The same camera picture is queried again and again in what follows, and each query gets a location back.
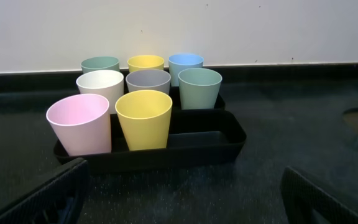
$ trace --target black countertop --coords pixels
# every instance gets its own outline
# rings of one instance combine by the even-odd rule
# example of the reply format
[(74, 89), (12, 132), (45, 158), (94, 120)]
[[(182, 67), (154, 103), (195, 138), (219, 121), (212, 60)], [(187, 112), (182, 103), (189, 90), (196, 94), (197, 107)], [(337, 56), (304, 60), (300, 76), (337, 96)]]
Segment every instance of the black countertop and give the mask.
[[(59, 166), (45, 112), (75, 93), (0, 95), (0, 197)], [(358, 81), (230, 83), (221, 96), (247, 133), (235, 163), (92, 176), (78, 223), (287, 223), (288, 165), (358, 199), (358, 135), (342, 119)]]

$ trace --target cup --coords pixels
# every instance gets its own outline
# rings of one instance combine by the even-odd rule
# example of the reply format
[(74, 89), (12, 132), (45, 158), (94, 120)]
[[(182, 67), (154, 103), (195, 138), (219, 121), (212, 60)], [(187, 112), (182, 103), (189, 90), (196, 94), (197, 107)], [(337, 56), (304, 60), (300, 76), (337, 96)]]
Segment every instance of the cup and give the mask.
[(188, 68), (179, 73), (180, 103), (183, 110), (214, 108), (222, 76), (207, 68)]
[(47, 111), (69, 156), (111, 152), (109, 101), (96, 94), (69, 96)]
[(138, 55), (128, 60), (129, 72), (150, 68), (164, 69), (164, 58), (156, 55)]
[(172, 99), (156, 90), (125, 94), (116, 110), (129, 150), (167, 147)]
[(81, 62), (83, 73), (97, 70), (113, 70), (119, 72), (119, 60), (115, 57), (93, 57)]
[(106, 97), (110, 102), (109, 112), (117, 113), (114, 105), (124, 94), (124, 76), (121, 72), (112, 70), (88, 72), (78, 77), (76, 83), (81, 94), (94, 93)]
[(138, 70), (126, 77), (128, 90), (157, 90), (169, 95), (171, 76), (159, 69)]
[(175, 54), (169, 57), (169, 73), (171, 74), (171, 86), (178, 86), (179, 72), (187, 68), (202, 68), (204, 59), (196, 54)]

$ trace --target countertop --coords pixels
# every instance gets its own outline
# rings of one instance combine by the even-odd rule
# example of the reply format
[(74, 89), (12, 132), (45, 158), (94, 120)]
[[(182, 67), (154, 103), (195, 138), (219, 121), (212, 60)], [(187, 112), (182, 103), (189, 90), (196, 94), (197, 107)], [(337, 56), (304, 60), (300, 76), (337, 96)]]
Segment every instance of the countertop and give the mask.
[[(47, 108), (75, 90), (0, 95), (0, 197), (59, 166)], [(78, 223), (287, 223), (280, 196), (297, 166), (358, 199), (358, 135), (342, 112), (358, 81), (223, 84), (247, 133), (232, 164), (92, 176)]]

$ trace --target light green cup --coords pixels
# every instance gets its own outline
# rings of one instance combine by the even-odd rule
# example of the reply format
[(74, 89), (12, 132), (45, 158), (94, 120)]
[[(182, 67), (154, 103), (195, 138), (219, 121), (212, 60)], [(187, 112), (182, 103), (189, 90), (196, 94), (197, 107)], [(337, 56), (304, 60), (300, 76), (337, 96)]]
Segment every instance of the light green cup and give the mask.
[(214, 108), (222, 76), (207, 68), (188, 68), (179, 73), (180, 103), (183, 110)]
[(81, 68), (84, 73), (97, 70), (114, 70), (119, 72), (119, 60), (109, 56), (93, 57), (81, 62)]

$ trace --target white wall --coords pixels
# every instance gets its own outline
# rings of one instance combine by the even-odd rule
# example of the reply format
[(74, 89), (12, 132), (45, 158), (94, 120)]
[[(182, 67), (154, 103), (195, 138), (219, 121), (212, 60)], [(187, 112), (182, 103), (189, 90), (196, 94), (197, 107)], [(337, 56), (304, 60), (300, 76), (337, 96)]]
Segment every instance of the white wall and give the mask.
[(205, 65), (358, 62), (358, 0), (0, 0), (0, 72), (177, 52)]

